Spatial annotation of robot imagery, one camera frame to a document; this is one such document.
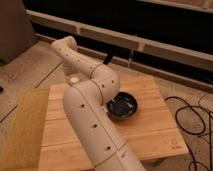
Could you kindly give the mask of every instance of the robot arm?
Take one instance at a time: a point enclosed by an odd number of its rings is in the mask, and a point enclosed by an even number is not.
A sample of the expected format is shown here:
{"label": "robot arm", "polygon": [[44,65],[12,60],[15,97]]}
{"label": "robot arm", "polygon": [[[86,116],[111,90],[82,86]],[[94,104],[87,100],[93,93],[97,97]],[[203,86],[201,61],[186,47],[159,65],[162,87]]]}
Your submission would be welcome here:
{"label": "robot arm", "polygon": [[89,80],[72,85],[64,94],[63,104],[73,129],[97,171],[144,171],[144,167],[109,120],[102,105],[119,91],[115,72],[76,51],[72,37],[52,44],[61,57],[65,74],[72,67]]}

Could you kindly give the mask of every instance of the wire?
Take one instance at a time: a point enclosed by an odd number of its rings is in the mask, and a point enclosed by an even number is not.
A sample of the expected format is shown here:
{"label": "wire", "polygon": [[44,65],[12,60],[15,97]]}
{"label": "wire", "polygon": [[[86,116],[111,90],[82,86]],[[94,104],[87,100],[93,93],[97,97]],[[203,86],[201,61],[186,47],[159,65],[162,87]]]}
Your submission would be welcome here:
{"label": "wire", "polygon": [[[201,105],[201,101],[207,96],[208,94],[205,94],[204,96],[202,96],[199,100],[198,100],[198,105],[190,105],[186,100],[184,100],[183,98],[180,98],[178,96],[170,96],[170,97],[167,97],[165,99],[165,101],[168,101],[168,100],[171,100],[171,99],[174,99],[174,100],[179,100],[181,101],[184,106],[180,107],[179,109],[176,110],[175,112],[175,120],[178,124],[178,126],[181,128],[182,131],[186,132],[187,134],[189,135],[193,135],[193,136],[197,136],[198,138],[202,138],[205,142],[207,142],[209,144],[209,168],[203,164],[202,162],[200,161],[197,161],[196,158],[195,158],[195,155],[193,153],[193,151],[191,150],[191,148],[189,147],[189,145],[187,144],[187,147],[189,149],[189,153],[192,157],[192,162],[189,163],[188,165],[188,170],[191,171],[191,168],[192,166],[194,165],[194,170],[197,171],[198,168],[197,166],[200,165],[202,166],[203,168],[205,168],[207,171],[213,171],[212,170],[212,130],[211,130],[211,120],[213,119],[213,112],[208,109],[208,108],[205,108]],[[189,131],[188,129],[184,128],[179,120],[180,118],[180,112],[183,111],[183,110],[186,110],[186,109],[190,109],[191,111],[193,111],[193,113],[195,114],[195,116],[197,116],[199,118],[199,120],[201,121],[202,123],[202,129],[200,131],[197,131],[197,132],[194,132],[194,131]],[[207,133],[206,132],[206,123],[205,123],[205,120],[203,119],[202,115],[197,111],[197,110],[202,110],[205,114],[208,115],[208,128],[209,128],[209,131]],[[206,136],[208,135],[209,136],[209,142],[203,138],[203,136]]]}

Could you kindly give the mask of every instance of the wooden table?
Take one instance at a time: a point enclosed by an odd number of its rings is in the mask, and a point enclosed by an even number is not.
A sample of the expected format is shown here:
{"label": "wooden table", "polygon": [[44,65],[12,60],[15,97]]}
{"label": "wooden table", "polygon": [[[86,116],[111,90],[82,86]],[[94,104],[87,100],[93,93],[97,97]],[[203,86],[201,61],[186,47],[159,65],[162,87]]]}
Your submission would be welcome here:
{"label": "wooden table", "polygon": [[[62,97],[68,87],[66,84],[51,86],[39,171],[72,171],[92,168],[63,111]],[[188,152],[152,77],[123,77],[121,78],[121,91],[128,92],[136,98],[138,109],[130,119],[113,122],[140,160]]]}

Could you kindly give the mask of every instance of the wooden board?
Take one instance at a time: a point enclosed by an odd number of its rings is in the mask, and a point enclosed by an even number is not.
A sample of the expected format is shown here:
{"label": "wooden board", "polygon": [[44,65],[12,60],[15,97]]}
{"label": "wooden board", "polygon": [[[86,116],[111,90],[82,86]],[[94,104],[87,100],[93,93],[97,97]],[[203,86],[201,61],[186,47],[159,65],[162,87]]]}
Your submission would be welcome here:
{"label": "wooden board", "polygon": [[[39,171],[92,168],[63,111],[62,97],[68,87],[66,84],[51,86]],[[130,119],[113,122],[140,160],[188,152],[152,77],[121,78],[121,91],[129,92],[137,99],[138,109]]]}

